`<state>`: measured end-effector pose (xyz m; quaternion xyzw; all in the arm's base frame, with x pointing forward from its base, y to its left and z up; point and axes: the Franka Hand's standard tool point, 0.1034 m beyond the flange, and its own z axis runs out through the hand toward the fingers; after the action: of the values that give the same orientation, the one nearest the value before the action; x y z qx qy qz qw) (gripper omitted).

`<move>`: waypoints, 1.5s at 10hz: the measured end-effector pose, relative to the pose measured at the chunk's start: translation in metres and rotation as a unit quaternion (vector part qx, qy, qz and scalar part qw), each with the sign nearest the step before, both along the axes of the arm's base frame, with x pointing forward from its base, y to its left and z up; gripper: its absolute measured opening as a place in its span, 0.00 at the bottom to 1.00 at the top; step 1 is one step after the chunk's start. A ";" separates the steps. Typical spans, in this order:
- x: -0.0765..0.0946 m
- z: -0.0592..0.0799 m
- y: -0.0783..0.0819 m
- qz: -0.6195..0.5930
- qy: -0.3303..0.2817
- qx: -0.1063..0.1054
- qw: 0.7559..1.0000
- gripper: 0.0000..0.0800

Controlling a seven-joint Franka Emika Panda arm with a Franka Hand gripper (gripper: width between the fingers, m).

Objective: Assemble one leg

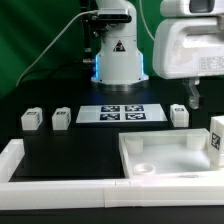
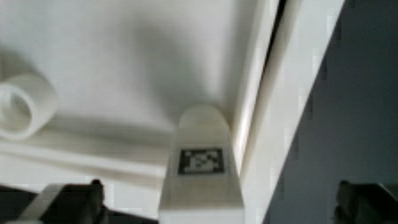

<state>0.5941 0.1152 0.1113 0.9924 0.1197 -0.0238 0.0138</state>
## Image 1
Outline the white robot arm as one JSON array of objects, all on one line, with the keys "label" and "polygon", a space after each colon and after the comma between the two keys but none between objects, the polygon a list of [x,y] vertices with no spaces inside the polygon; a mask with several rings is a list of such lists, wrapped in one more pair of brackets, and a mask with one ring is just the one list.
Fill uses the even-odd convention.
[{"label": "white robot arm", "polygon": [[[112,91],[144,83],[143,55],[137,48],[137,12],[128,0],[96,0],[101,35],[92,82]],[[206,76],[224,75],[224,0],[163,0],[152,65],[164,79],[181,79],[189,106],[197,109],[196,86]]]}]

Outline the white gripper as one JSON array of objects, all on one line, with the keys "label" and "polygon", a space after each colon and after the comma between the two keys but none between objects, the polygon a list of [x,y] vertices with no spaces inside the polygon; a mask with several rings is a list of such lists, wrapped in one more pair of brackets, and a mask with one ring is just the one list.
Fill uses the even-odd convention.
[{"label": "white gripper", "polygon": [[164,79],[185,78],[189,106],[198,109],[197,77],[224,75],[224,31],[215,17],[166,19],[157,28],[153,69]]}]

